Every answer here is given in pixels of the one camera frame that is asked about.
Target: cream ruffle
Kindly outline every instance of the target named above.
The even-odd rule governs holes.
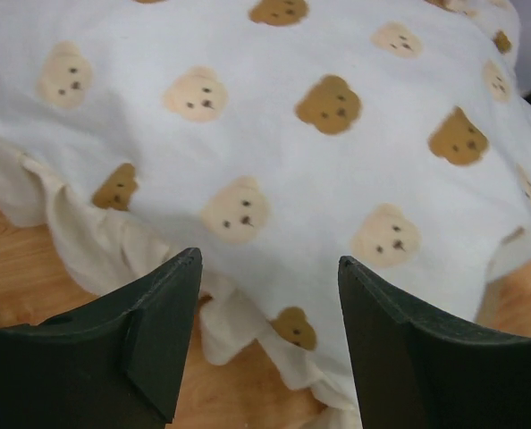
[[[82,200],[57,172],[2,139],[0,209],[20,227],[46,223],[69,274],[96,295],[150,273],[181,251],[136,217]],[[200,310],[208,362],[223,365],[258,340],[290,389],[311,388],[329,406],[304,429],[361,427],[357,406],[332,387],[305,350],[283,341],[233,282],[204,272],[201,289],[213,298]]]

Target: teddy bear print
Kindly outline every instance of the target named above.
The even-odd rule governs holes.
[[[524,237],[526,235],[526,229],[523,227],[523,226],[519,226],[518,228],[516,228],[513,232],[511,232],[510,234],[508,234],[506,237],[504,237],[502,240],[501,240],[501,244],[503,246],[506,246],[516,240],[519,240],[521,239],[522,237]]]
[[[299,102],[295,113],[318,131],[335,135],[348,130],[361,115],[363,105],[339,76],[324,76]]]
[[[467,118],[460,107],[452,113],[428,140],[433,154],[458,166],[474,164],[488,150],[488,139]]]
[[[400,58],[417,58],[423,50],[420,39],[399,22],[384,24],[372,37],[371,41]]]
[[[378,268],[408,262],[420,249],[417,226],[392,204],[381,204],[350,241],[352,255]]]
[[[305,0],[261,0],[250,12],[249,18],[255,23],[265,23],[275,27],[293,25],[308,15],[309,6]]]
[[[483,69],[483,77],[494,100],[506,103],[510,100],[511,88],[498,66],[489,60]]]
[[[316,349],[316,332],[301,308],[285,308],[271,324],[277,334],[287,342],[308,351]]]
[[[524,190],[524,195],[526,196],[526,198],[530,202],[530,206],[531,206],[531,180],[527,176],[526,171],[520,165],[517,165],[516,168],[518,170],[518,177],[519,177],[520,186]]]
[[[164,93],[165,107],[193,122],[218,119],[227,103],[225,86],[207,67],[192,67]]]
[[[270,207],[256,179],[242,176],[221,189],[204,207],[202,223],[230,244],[252,241],[266,226]]]
[[[39,76],[37,92],[52,105],[73,109],[81,105],[93,81],[93,69],[72,42],[53,48]]]
[[[132,164],[123,164],[119,166],[106,179],[95,195],[93,195],[93,204],[99,208],[113,208],[127,212],[132,194],[137,190],[139,185],[135,180],[136,170]]]
[[[496,35],[492,39],[492,42],[494,42],[494,44],[498,48],[498,51],[501,54],[507,54],[509,51],[512,50],[512,44],[508,39],[508,36],[506,36],[506,33],[504,33],[502,30],[496,33]]]

